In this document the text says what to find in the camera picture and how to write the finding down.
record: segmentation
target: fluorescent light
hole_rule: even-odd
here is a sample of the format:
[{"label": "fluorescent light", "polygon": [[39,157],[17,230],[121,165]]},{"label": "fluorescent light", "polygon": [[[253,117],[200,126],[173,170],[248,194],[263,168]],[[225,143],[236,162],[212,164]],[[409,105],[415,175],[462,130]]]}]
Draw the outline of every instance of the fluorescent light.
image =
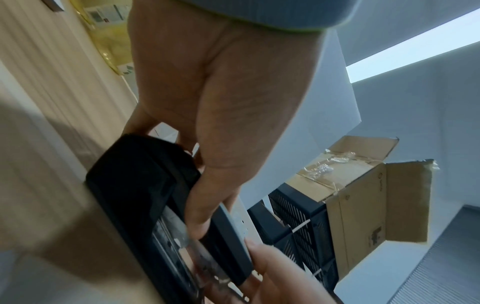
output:
[{"label": "fluorescent light", "polygon": [[349,65],[354,83],[480,41],[480,9]]}]

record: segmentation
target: black plastic crate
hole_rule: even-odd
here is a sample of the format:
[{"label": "black plastic crate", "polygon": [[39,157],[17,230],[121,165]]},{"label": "black plastic crate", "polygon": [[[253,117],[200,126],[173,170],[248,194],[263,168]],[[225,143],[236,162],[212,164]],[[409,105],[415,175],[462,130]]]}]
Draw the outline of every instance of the black plastic crate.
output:
[{"label": "black plastic crate", "polygon": [[280,223],[261,202],[251,207],[248,210],[248,214],[262,242],[278,248],[303,269],[304,265],[300,258],[292,229]]},{"label": "black plastic crate", "polygon": [[298,252],[302,261],[312,273],[316,273],[316,278],[323,282],[325,288],[333,290],[339,276],[327,206],[287,184],[281,185],[268,197],[275,215],[292,229],[310,220],[293,234]]}]

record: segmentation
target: box flap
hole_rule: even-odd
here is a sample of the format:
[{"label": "box flap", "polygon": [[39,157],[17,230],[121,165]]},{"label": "box flap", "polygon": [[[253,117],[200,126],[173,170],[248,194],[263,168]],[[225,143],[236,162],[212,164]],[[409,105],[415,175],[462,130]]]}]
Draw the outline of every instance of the box flap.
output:
[{"label": "box flap", "polygon": [[354,152],[356,156],[383,161],[398,142],[398,138],[343,136],[329,149],[337,153]]},{"label": "box flap", "polygon": [[426,242],[433,160],[386,164],[386,239]]}]

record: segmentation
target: cardboard box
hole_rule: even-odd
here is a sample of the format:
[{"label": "cardboard box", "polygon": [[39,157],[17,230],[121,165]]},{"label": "cardboard box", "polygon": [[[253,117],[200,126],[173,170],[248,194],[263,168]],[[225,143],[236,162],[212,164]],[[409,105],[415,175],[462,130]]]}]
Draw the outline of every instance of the cardboard box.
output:
[{"label": "cardboard box", "polygon": [[311,163],[333,171],[286,182],[326,204],[340,279],[385,240],[427,241],[434,161],[383,163],[398,141],[344,136]]}]

